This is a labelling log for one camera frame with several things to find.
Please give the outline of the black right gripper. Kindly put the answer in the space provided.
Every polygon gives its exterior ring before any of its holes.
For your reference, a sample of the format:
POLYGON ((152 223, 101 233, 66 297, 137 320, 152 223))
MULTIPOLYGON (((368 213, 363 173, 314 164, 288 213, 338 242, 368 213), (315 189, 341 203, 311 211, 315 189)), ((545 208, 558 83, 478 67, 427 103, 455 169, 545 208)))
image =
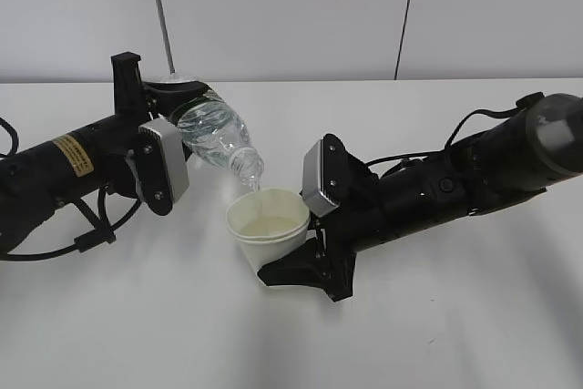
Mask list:
POLYGON ((338 200, 317 189, 313 196, 329 211, 321 218, 310 214, 307 236, 321 237, 324 228, 340 246, 334 241, 308 239, 263 265, 257 275, 266 286, 310 287, 322 290, 333 302, 342 301, 353 296, 355 252, 387 242, 387 192, 372 188, 338 200))

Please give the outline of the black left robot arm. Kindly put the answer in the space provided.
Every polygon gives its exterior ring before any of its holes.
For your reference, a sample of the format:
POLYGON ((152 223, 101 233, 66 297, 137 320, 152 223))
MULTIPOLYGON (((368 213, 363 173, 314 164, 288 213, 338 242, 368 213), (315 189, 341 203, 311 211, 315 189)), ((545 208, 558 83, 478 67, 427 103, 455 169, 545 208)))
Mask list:
POLYGON ((112 243, 141 205, 165 216, 186 191, 191 153, 178 117, 210 87, 197 80, 145 82, 139 61, 131 52, 111 58, 113 115, 1 159, 2 260, 43 261, 112 243), (14 252, 66 205, 92 229, 60 250, 14 252))

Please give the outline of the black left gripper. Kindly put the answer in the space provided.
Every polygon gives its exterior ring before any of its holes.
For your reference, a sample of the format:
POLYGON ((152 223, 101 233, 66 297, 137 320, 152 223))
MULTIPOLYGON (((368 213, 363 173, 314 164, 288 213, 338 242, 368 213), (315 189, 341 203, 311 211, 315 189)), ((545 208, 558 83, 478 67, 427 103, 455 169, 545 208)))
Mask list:
POLYGON ((111 57, 115 114, 99 121, 97 149, 101 173, 111 192, 137 199, 136 178, 130 157, 138 127, 147 121, 146 99, 152 114, 180 118, 190 107, 205 100, 209 91, 199 81, 142 84, 141 57, 124 52, 111 57))

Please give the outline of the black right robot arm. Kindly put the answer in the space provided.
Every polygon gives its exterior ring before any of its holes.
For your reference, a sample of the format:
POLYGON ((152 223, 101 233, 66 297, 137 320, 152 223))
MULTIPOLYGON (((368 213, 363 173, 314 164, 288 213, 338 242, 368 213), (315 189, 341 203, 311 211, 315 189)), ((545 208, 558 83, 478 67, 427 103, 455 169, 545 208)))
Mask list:
POLYGON ((437 151, 391 157, 375 174, 333 134, 305 155, 302 200, 312 237, 257 271, 268 286, 304 286, 338 302, 353 294, 360 251, 531 200, 582 172, 582 100, 534 93, 497 125, 437 151))

